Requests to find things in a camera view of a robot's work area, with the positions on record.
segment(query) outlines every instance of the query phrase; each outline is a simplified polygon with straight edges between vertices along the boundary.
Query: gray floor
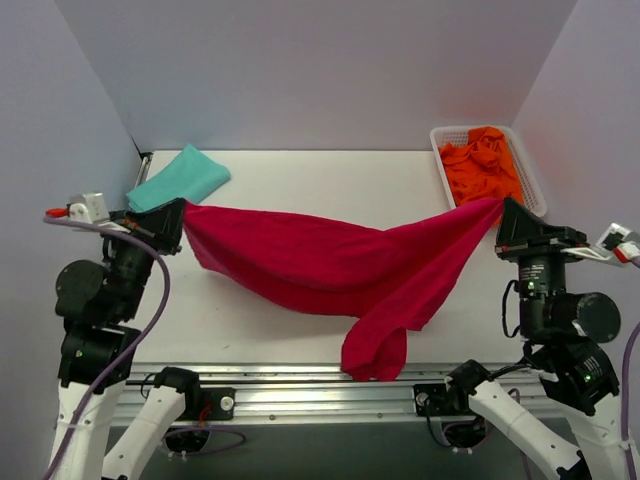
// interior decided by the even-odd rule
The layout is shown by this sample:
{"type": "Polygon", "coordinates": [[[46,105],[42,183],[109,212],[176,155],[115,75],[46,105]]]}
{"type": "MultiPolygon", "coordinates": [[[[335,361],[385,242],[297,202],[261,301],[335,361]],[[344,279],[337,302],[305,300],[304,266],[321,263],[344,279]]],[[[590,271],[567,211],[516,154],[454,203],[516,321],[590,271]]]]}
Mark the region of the gray floor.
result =
{"type": "MultiPolygon", "coordinates": [[[[571,438],[563,421],[549,425],[571,438]]],[[[499,432],[473,455],[434,444],[424,424],[243,427],[235,450],[169,460],[159,450],[142,480],[200,479],[525,479],[518,450],[499,432]]],[[[114,429],[112,441],[122,434],[114,429]]],[[[216,439],[224,443],[223,434],[216,439]]],[[[532,466],[534,478],[542,479],[532,466]]]]}

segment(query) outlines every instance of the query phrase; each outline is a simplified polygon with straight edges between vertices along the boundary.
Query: folded teal cloth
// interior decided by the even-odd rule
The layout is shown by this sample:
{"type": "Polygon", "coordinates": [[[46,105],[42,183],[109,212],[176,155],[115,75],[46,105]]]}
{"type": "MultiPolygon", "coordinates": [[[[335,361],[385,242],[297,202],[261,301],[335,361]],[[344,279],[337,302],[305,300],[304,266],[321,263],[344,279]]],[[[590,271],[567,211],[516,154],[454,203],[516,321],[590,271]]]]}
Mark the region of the folded teal cloth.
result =
{"type": "Polygon", "coordinates": [[[127,193],[127,199],[136,212],[150,210],[175,198],[200,203],[230,178],[227,167],[187,145],[161,172],[127,193]]]}

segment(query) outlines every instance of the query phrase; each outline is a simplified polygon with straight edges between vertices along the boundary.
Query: red cloth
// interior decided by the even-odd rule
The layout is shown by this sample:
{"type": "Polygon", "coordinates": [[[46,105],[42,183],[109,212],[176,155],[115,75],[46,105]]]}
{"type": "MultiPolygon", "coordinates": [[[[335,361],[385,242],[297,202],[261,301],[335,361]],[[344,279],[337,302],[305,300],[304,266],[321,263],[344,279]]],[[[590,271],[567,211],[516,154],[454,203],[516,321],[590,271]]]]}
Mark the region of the red cloth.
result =
{"type": "Polygon", "coordinates": [[[356,380],[393,380],[406,330],[421,330],[502,213],[486,198],[390,230],[294,213],[187,204],[184,228],[200,264],[305,313],[359,317],[342,345],[356,380]]]}

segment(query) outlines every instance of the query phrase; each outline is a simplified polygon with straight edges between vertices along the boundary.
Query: white plastic basket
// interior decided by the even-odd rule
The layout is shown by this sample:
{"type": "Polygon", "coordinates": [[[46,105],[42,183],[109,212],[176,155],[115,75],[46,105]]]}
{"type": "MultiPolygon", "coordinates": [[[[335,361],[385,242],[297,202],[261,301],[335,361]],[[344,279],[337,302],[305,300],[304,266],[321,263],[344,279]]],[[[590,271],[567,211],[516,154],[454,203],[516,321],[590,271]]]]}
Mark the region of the white plastic basket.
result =
{"type": "MultiPolygon", "coordinates": [[[[449,180],[447,179],[447,174],[444,170],[442,158],[440,158],[440,152],[438,149],[444,147],[447,143],[451,143],[454,147],[463,147],[467,145],[469,141],[469,130],[482,126],[486,125],[438,127],[431,130],[431,146],[436,157],[438,171],[440,172],[442,184],[444,185],[444,191],[447,195],[447,200],[451,208],[456,208],[456,202],[451,194],[449,180]]],[[[518,173],[518,177],[520,177],[520,185],[522,186],[522,196],[524,198],[525,206],[537,216],[542,217],[547,213],[547,202],[545,202],[540,186],[531,171],[529,159],[522,143],[510,128],[503,126],[495,126],[495,128],[504,133],[507,140],[507,145],[511,151],[516,172],[518,173]]]]}

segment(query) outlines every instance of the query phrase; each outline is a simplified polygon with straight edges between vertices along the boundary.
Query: screw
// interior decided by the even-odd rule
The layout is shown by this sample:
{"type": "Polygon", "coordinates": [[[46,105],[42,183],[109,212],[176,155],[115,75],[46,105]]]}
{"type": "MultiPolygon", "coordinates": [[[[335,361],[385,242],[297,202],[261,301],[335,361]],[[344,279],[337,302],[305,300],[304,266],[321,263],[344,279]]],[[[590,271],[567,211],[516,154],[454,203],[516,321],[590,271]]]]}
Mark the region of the screw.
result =
{"type": "Polygon", "coordinates": [[[425,392],[420,392],[418,395],[416,395],[416,404],[418,404],[419,407],[424,407],[427,403],[427,400],[429,400],[429,395],[427,395],[425,392]]]}
{"type": "Polygon", "coordinates": [[[236,402],[231,397],[222,397],[220,399],[220,408],[223,412],[230,412],[235,403],[236,402]]]}

